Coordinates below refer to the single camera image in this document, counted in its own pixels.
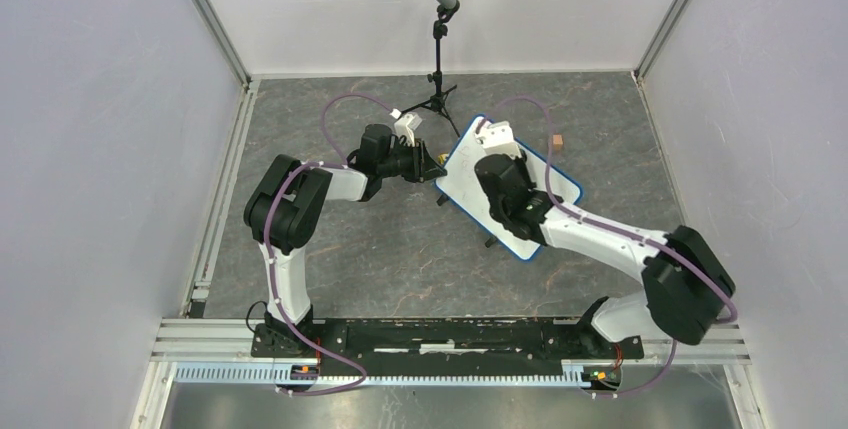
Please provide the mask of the blue framed whiteboard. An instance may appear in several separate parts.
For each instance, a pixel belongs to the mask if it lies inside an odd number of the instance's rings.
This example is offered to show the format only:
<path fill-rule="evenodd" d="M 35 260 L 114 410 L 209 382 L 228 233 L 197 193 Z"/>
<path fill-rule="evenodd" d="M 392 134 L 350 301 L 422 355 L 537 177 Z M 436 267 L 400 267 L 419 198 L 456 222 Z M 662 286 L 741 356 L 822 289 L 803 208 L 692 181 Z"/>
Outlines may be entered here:
<path fill-rule="evenodd" d="M 529 239 L 521 239 L 509 231 L 502 222 L 492 218 L 492 209 L 497 198 L 494 189 L 486 189 L 478 178 L 475 166 L 486 157 L 482 143 L 478 141 L 476 128 L 484 121 L 485 127 L 491 125 L 482 114 L 476 114 L 468 124 L 465 133 L 460 137 L 452 151 L 449 153 L 444 168 L 447 175 L 439 177 L 435 181 L 435 187 L 442 192 L 442 199 L 447 199 L 456 204 L 472 220 L 476 221 L 489 235 L 495 238 L 517 259 L 531 261 L 540 251 L 542 245 Z M 526 168 L 529 174 L 533 191 L 546 193 L 544 184 L 544 170 L 547 164 L 545 156 L 526 145 L 518 138 L 514 138 L 521 153 L 526 156 Z M 551 168 L 551 189 L 561 203 L 577 205 L 583 198 L 582 186 L 569 174 L 563 172 L 556 166 Z"/>

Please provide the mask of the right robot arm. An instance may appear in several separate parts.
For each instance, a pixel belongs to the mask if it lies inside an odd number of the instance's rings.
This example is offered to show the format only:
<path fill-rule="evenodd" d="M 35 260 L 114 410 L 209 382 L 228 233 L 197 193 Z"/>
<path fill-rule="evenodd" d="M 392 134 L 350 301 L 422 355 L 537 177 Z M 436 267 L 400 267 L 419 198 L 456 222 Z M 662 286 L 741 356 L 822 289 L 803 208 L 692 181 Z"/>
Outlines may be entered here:
<path fill-rule="evenodd" d="M 637 229 L 586 212 L 539 190 L 520 158 L 488 155 L 474 173 L 491 218 L 511 235 L 582 254 L 640 283 L 640 292 L 603 297 L 584 313 L 577 341 L 585 354 L 602 357 L 635 336 L 696 346 L 714 324 L 734 320 L 735 284 L 698 231 Z"/>

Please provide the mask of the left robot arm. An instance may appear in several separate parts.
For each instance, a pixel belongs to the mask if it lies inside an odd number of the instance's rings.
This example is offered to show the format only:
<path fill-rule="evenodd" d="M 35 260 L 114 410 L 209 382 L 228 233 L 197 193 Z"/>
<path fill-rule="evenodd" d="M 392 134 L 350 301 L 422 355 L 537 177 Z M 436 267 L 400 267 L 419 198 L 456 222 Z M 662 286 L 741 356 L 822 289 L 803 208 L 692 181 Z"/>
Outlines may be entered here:
<path fill-rule="evenodd" d="M 368 125 L 358 149 L 342 164 L 277 156 L 243 215 L 262 253 L 268 284 L 264 322 L 255 330 L 260 341 L 295 357 L 313 346 L 305 246 L 326 202 L 367 202 L 386 178 L 424 183 L 446 173 L 424 141 L 397 135 L 383 124 Z"/>

